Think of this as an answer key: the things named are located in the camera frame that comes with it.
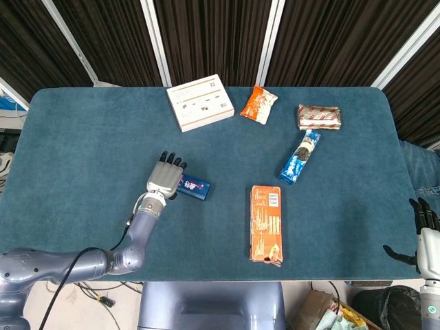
trash bag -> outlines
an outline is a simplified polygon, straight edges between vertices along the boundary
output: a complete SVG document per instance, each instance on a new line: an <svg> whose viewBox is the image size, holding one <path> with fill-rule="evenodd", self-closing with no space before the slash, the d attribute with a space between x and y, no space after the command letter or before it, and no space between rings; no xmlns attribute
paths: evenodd
<svg viewBox="0 0 440 330"><path fill-rule="evenodd" d="M351 306L383 330L421 329L420 293L411 287L362 291Z"/></svg>

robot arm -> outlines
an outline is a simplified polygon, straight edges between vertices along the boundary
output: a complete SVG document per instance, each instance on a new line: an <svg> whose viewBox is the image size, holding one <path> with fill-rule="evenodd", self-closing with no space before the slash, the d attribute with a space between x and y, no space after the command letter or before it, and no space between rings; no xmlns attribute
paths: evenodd
<svg viewBox="0 0 440 330"><path fill-rule="evenodd" d="M167 152L151 173L139 208L133 211L126 236L130 243L115 250L90 247L80 253L50 253L17 248L0 254L0 329L28 330L23 318L26 299L37 281L49 280L64 285L100 278L106 274L120 275L139 270L144 262L146 244L166 206L174 199L180 177L186 167L174 153Z"/></svg>
<svg viewBox="0 0 440 330"><path fill-rule="evenodd" d="M410 199L417 231L417 257L395 253L384 245L393 259L415 265L425 281L420 288L422 329L440 329L440 220L422 198Z"/></svg>

orange snack package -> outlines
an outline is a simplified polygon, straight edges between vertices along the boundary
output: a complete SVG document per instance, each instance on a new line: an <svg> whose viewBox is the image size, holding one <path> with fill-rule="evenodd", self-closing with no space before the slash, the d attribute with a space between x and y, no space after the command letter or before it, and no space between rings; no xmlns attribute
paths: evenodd
<svg viewBox="0 0 440 330"><path fill-rule="evenodd" d="M281 189L253 186L250 201L250 260L280 267L283 262Z"/></svg>
<svg viewBox="0 0 440 330"><path fill-rule="evenodd" d="M278 96L269 93L259 86L254 86L254 91L247 101L245 108L240 112L240 116L247 117L266 125L270 109L277 99Z"/></svg>

curtain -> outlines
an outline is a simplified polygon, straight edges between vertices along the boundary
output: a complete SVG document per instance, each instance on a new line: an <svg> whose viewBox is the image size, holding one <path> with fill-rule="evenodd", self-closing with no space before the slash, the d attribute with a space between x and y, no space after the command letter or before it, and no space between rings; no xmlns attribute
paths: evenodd
<svg viewBox="0 0 440 330"><path fill-rule="evenodd" d="M140 0L55 0L98 79L162 86Z"/></svg>
<svg viewBox="0 0 440 330"><path fill-rule="evenodd" d="M218 74L224 85L256 81L271 1L156 0L173 85Z"/></svg>
<svg viewBox="0 0 440 330"><path fill-rule="evenodd" d="M267 86L369 86L437 0L286 0Z"/></svg>
<svg viewBox="0 0 440 330"><path fill-rule="evenodd" d="M440 29L384 88L399 137L416 142L440 133Z"/></svg>
<svg viewBox="0 0 440 330"><path fill-rule="evenodd" d="M0 77L28 102L42 88L92 85L41 0L0 0Z"/></svg>

blue wrapper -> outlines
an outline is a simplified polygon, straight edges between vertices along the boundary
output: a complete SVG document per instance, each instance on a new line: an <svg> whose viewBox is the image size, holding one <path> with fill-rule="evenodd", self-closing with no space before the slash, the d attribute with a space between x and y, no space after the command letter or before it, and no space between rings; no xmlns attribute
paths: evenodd
<svg viewBox="0 0 440 330"><path fill-rule="evenodd" d="M289 185L296 182L305 166L305 163L307 163L307 160L310 158L311 153L315 149L320 137L321 134L316 133L311 129L307 129L305 131L305 136L302 139L301 144L295 150L294 154L289 158L289 161L278 176L282 182L285 182Z"/></svg>
<svg viewBox="0 0 440 330"><path fill-rule="evenodd" d="M183 174L177 186L177 191L204 201L210 187L209 182Z"/></svg>

